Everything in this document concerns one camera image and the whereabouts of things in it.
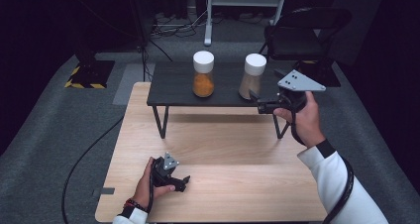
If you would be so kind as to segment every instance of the red bracelet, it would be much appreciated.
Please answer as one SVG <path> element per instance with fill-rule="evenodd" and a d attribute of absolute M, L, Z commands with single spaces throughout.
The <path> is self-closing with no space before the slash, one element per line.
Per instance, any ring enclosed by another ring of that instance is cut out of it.
<path fill-rule="evenodd" d="M 133 200 L 132 198 L 127 199 L 126 203 L 124 204 L 124 208 L 128 206 L 133 206 L 133 207 L 139 208 L 140 210 L 144 212 L 147 212 L 145 208 L 143 208 L 139 203 L 137 203 L 137 201 Z"/>

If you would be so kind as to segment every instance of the orange jar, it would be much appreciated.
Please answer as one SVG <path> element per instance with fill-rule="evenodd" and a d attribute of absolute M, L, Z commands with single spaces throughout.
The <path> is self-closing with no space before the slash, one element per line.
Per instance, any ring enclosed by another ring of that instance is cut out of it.
<path fill-rule="evenodd" d="M 214 91 L 214 56 L 205 51 L 194 54 L 194 81 L 192 91 L 199 97 L 208 97 Z"/>

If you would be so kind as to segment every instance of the plastic jar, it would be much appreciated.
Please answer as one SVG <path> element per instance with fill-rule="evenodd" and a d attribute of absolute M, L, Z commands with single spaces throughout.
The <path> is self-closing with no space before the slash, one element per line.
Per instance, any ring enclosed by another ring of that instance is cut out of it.
<path fill-rule="evenodd" d="M 260 95 L 261 78 L 266 65 L 266 58 L 260 54 L 250 54 L 245 58 L 245 70 L 242 77 L 239 94 L 250 100 L 250 90 Z"/>
<path fill-rule="evenodd" d="M 194 54 L 194 82 L 192 91 L 199 97 L 208 97 L 214 91 L 213 82 L 213 54 L 201 51 Z"/>

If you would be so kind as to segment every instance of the white jar lid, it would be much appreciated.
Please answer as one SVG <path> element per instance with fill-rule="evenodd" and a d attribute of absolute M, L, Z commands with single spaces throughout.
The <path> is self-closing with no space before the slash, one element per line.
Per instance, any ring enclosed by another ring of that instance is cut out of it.
<path fill-rule="evenodd" d="M 214 56 L 213 54 L 200 51 L 194 54 L 194 69 L 199 73 L 208 73 L 213 69 Z"/>
<path fill-rule="evenodd" d="M 263 74 L 266 58 L 260 54 L 250 54 L 245 58 L 245 72 L 252 76 Z"/>

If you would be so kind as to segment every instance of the human hand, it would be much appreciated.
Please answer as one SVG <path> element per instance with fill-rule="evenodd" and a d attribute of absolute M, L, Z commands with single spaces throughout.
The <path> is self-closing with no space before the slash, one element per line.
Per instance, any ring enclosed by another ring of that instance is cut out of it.
<path fill-rule="evenodd" d="M 319 125 L 318 104 L 312 92 L 306 91 L 306 106 L 296 113 L 296 132 L 303 144 L 309 149 L 325 140 Z M 291 112 L 284 108 L 276 108 L 273 114 L 291 123 Z"/>
<path fill-rule="evenodd" d="M 143 208 L 145 208 L 145 210 L 147 210 L 149 206 L 150 179 L 151 179 L 151 170 L 152 170 L 153 162 L 154 162 L 154 159 L 150 157 L 149 162 L 146 165 L 145 172 L 143 173 L 142 178 L 140 178 L 139 183 L 137 184 L 137 187 L 136 187 L 136 192 L 132 198 L 134 201 L 139 203 Z M 154 200 L 172 191 L 175 191 L 174 185 L 154 187 Z"/>

